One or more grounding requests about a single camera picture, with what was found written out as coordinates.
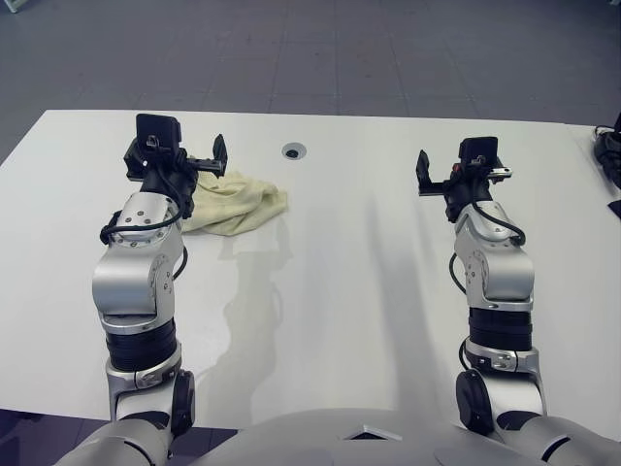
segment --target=robotic arm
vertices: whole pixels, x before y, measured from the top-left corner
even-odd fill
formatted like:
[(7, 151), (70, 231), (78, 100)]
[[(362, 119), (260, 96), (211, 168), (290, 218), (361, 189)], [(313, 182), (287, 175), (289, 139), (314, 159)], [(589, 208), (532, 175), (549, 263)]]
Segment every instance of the robotic arm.
[[(227, 152), (187, 157), (179, 122), (137, 115), (124, 156), (127, 177), (143, 182), (100, 235), (108, 245), (95, 269), (93, 298), (106, 332), (111, 423), (58, 463), (163, 465), (173, 440), (194, 422), (194, 376), (181, 369), (174, 280), (187, 260), (180, 221), (192, 215), (198, 170), (224, 175)], [(180, 269), (173, 268), (183, 255)]]
[[(489, 182), (509, 178), (496, 138), (462, 142), (450, 179), (432, 183), (429, 158), (419, 154), (419, 194), (443, 195), (455, 223), (451, 276), (466, 293), (470, 336), (460, 348), (470, 368), (456, 383), (460, 419), (471, 431), (494, 438), (534, 459), (558, 466), (621, 464), (621, 447), (573, 422), (547, 415), (532, 346), (533, 264), (521, 248), (524, 232), (492, 199)], [(465, 284), (452, 272), (464, 264)]]

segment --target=white table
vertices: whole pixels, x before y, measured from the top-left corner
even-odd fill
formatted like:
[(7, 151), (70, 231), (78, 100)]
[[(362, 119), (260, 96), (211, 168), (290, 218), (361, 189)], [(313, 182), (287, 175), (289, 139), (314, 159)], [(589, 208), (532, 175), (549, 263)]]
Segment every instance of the white table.
[[(108, 356), (90, 294), (100, 227), (138, 189), (122, 156), (135, 112), (46, 112), (0, 169), (0, 406), (107, 418)], [(290, 193), (238, 238), (187, 235), (177, 283), (197, 425), (240, 428), (320, 408), (436, 410), (458, 422), (468, 308), (453, 229), (419, 198), (418, 151), (444, 179), (466, 137), (495, 135), (514, 177), (493, 195), (528, 236), (534, 342), (549, 412), (621, 438), (621, 222), (563, 124), (170, 112), (207, 156)], [(308, 155), (289, 161), (288, 142)]]

